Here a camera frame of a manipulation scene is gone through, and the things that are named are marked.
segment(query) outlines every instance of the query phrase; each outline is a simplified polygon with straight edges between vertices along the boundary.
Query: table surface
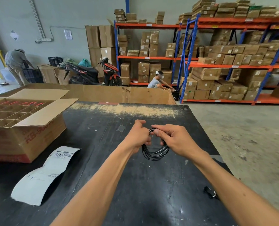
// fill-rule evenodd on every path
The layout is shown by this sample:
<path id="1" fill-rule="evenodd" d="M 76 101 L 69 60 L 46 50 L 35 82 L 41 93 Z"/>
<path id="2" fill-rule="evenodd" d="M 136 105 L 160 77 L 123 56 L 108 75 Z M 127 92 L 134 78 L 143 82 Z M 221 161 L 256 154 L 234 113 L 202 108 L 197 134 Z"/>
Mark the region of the table surface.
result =
<path id="1" fill-rule="evenodd" d="M 49 225 L 94 175 L 130 131 L 134 120 L 183 125 L 210 155 L 219 155 L 187 105 L 103 105 L 77 102 L 63 113 L 67 129 L 31 164 L 0 163 L 0 226 Z M 123 132 L 117 131 L 125 126 Z M 152 137 L 149 150 L 159 149 Z M 11 199 L 17 182 L 43 165 L 60 146 L 82 148 L 51 184 L 41 206 Z M 224 163 L 223 168 L 229 171 Z M 203 193 L 210 183 L 185 158 L 173 151 L 160 161 L 146 160 L 141 150 L 128 161 L 103 225 L 236 225 L 221 201 Z"/>

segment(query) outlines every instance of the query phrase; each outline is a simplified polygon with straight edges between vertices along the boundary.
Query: cable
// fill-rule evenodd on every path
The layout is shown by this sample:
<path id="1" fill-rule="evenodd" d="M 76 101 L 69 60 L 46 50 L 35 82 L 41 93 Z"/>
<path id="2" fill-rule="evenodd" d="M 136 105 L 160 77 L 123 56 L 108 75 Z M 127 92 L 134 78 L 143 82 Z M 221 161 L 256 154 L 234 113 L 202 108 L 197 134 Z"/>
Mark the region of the cable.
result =
<path id="1" fill-rule="evenodd" d="M 67 27 L 67 26 L 50 26 L 49 27 L 49 31 L 51 32 L 51 28 L 68 28 L 68 29 L 82 29 L 82 30 L 85 30 L 85 28 L 77 28 L 77 27 Z M 53 41 L 55 41 L 55 38 L 54 38 L 54 35 L 53 33 L 51 32 L 51 36 L 52 36 L 52 39 Z"/>
<path id="2" fill-rule="evenodd" d="M 149 135 L 157 128 L 151 128 L 149 129 Z M 160 148 L 158 151 L 155 152 L 149 152 L 149 150 L 147 149 L 147 146 L 145 144 L 143 144 L 141 146 L 141 150 L 142 150 L 142 154 L 144 155 L 144 157 L 148 160 L 152 160 L 152 161 L 158 161 L 160 159 L 162 159 L 170 150 L 169 146 L 166 144 L 166 142 L 161 139 L 162 142 L 164 143 L 164 145 L 162 146 L 162 148 Z"/>

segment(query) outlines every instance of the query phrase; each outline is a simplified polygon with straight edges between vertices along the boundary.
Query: right hand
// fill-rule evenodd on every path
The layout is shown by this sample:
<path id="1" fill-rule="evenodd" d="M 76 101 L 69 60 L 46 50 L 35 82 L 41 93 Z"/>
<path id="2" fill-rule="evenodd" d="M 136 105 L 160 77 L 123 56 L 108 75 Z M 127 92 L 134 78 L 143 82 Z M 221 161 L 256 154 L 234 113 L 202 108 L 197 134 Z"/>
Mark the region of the right hand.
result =
<path id="1" fill-rule="evenodd" d="M 179 125 L 156 125 L 152 128 L 157 128 L 153 133 L 162 138 L 167 145 L 180 156 L 191 158 L 197 153 L 203 151 L 192 139 L 184 126 Z"/>

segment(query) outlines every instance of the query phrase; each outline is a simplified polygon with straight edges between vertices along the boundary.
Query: black cable connector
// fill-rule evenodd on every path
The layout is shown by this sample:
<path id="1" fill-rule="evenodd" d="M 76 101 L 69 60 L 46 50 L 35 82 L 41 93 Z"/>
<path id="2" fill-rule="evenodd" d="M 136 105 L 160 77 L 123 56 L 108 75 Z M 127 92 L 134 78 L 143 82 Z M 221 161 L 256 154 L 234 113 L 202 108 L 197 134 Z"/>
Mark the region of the black cable connector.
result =
<path id="1" fill-rule="evenodd" d="M 151 128 L 149 129 L 149 135 L 157 128 Z M 164 143 L 164 145 L 162 146 L 162 148 L 160 148 L 158 151 L 155 152 L 149 152 L 149 150 L 147 149 L 147 146 L 145 144 L 143 144 L 141 146 L 142 149 L 142 154 L 144 155 L 144 157 L 148 160 L 152 160 L 152 161 L 158 161 L 160 159 L 162 159 L 170 150 L 169 146 L 166 144 L 166 142 L 161 139 L 162 142 Z"/>

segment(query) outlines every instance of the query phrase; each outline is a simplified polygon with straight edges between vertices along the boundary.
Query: black clip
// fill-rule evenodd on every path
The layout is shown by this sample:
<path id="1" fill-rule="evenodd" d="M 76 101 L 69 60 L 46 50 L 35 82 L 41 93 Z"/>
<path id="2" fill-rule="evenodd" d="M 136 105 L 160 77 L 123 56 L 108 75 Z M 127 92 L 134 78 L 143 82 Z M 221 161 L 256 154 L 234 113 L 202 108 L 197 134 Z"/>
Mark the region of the black clip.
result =
<path id="1" fill-rule="evenodd" d="M 216 198 L 216 199 L 219 200 L 219 197 L 218 197 L 216 191 L 214 191 L 214 193 L 213 193 L 213 191 L 211 190 L 210 187 L 205 186 L 204 189 L 203 189 L 203 192 L 207 193 L 209 198 Z"/>

